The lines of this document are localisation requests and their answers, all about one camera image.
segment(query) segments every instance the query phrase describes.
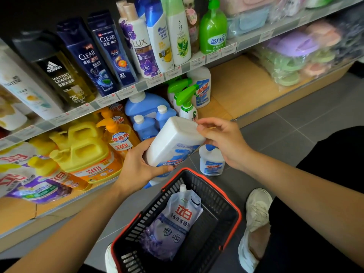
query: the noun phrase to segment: blue cap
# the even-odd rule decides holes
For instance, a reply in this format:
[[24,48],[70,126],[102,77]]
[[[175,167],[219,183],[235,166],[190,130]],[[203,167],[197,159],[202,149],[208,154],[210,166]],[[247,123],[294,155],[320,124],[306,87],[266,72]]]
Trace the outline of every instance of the blue cap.
[[212,151],[213,149],[215,149],[216,148],[216,146],[213,146],[213,145],[211,145],[211,144],[207,144],[206,145],[206,149],[208,150],[208,151]]
[[58,22],[57,34],[66,45],[74,45],[91,37],[81,17]]
[[151,0],[137,0],[135,2],[135,9],[137,10],[139,17],[141,17],[145,13],[145,5],[150,2]]
[[163,14],[162,2],[160,0],[153,1],[145,5],[145,20],[147,27],[153,27]]
[[114,21],[109,10],[102,10],[91,13],[87,18],[87,23],[91,30],[96,30],[102,27],[111,26],[114,24]]

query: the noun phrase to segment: shoe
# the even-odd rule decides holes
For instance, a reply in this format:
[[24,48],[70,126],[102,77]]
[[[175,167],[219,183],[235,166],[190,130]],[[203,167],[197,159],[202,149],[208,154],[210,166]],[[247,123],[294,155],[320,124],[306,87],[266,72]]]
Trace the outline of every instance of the shoe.
[[106,248],[106,252],[105,252],[106,272],[107,273],[118,273],[118,269],[116,267],[115,261],[111,255],[111,245],[112,244],[110,243],[109,246]]
[[249,249],[249,234],[269,223],[271,195],[262,188],[254,189],[246,201],[246,229],[238,247],[239,262],[247,273],[253,273],[259,261]]

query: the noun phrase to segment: floor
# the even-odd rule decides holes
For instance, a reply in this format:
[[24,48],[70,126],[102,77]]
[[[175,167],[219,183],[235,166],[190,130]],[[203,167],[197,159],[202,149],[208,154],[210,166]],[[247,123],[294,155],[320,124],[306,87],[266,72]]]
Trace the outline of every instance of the floor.
[[[361,81],[348,73],[339,81],[242,128],[241,132],[255,150],[296,166],[311,151],[316,142],[340,129],[364,125],[363,87],[364,80]],[[183,166],[199,171],[198,153],[191,155]],[[243,214],[248,194],[254,188],[262,187],[253,178],[228,165],[221,176],[212,177],[211,180],[227,193]],[[159,184],[147,190],[141,190],[122,204],[87,257],[85,261],[87,264],[105,270],[104,253],[107,246],[135,214],[152,200],[161,187],[162,184]],[[0,259],[25,255],[67,220],[0,253]],[[211,272],[222,272],[227,267],[231,273],[244,272],[238,261],[237,249],[245,225],[246,222],[243,220]]]

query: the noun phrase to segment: black plastic basket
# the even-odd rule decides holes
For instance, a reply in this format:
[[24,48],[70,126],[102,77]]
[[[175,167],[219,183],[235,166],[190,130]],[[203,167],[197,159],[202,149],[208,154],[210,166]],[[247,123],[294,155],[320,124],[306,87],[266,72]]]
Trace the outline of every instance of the black plastic basket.
[[[181,184],[201,197],[203,213],[192,226],[173,261],[163,262],[142,249],[140,234],[166,207],[170,196],[179,191]],[[240,210],[219,187],[205,176],[183,168],[114,240],[112,257],[119,273],[208,272],[240,221]]]

